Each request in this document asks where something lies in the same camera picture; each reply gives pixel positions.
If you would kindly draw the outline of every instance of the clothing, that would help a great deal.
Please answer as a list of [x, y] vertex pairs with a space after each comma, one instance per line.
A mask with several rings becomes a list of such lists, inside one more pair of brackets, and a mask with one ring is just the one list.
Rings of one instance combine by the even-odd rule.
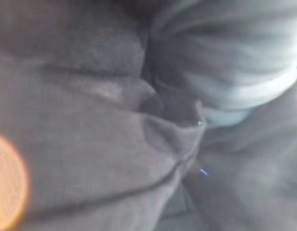
[[[15, 230], [297, 230], [297, 195], [275, 194], [292, 162], [266, 170], [297, 162], [296, 68], [297, 0], [0, 0], [0, 135], [31, 182]], [[206, 120], [240, 124], [199, 152]]]

